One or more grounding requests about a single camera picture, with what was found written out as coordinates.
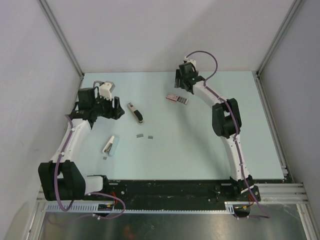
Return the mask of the red staple box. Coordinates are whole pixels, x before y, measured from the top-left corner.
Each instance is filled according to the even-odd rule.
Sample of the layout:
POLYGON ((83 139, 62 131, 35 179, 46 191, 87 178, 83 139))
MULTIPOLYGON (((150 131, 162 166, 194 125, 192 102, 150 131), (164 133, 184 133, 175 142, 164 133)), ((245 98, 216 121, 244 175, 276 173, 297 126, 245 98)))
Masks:
POLYGON ((185 97, 173 94, 173 93, 168 93, 166 96, 167 100, 173 101, 173 102, 178 102, 184 105, 187 105, 189 100, 185 97))

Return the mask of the beige black small stapler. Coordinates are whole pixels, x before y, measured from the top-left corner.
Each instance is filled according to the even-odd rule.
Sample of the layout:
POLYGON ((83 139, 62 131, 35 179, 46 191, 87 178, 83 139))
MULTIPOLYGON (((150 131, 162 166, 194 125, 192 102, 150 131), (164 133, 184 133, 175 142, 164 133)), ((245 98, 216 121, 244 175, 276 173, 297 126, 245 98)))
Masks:
POLYGON ((143 125, 145 123, 145 121, 144 121, 144 118, 143 118, 141 112, 131 102, 129 102, 127 104, 127 107, 130 110, 130 112, 133 114, 136 122, 139 125, 143 125))

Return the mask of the light blue white stapler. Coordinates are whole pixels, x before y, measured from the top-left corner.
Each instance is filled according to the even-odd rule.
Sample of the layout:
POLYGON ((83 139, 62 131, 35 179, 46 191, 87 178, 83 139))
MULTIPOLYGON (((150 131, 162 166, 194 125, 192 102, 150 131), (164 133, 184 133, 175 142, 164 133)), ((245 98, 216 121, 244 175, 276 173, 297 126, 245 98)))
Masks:
POLYGON ((102 149, 102 153, 107 154, 109 157, 113 157, 115 155, 118 143, 119 137, 116 135, 112 135, 102 149))

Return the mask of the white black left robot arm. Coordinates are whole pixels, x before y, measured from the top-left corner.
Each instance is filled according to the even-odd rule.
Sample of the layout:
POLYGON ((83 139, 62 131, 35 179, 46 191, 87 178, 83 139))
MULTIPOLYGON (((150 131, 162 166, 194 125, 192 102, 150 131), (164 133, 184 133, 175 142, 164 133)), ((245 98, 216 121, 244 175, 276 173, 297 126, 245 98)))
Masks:
POLYGON ((93 194, 100 200, 110 196, 111 188, 105 175, 85 175, 76 165, 84 140, 99 117, 118 120, 124 115, 120 99, 112 95, 113 82, 100 82, 81 88, 77 102, 66 116, 68 127, 58 150, 48 162, 38 167, 44 197, 47 201, 82 200, 93 194))

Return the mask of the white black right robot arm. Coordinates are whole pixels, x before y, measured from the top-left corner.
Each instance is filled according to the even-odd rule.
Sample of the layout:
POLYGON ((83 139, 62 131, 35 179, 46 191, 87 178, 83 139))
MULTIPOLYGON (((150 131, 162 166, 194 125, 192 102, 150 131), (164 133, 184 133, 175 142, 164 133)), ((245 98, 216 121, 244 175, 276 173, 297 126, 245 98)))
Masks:
POLYGON ((178 66, 174 87, 199 97, 210 107, 213 131, 222 140, 229 161, 233 185, 230 194, 235 200, 242 201, 252 193, 255 185, 241 148, 242 120, 237 100, 226 99, 211 89, 205 78, 199 75, 193 60, 184 60, 178 66))

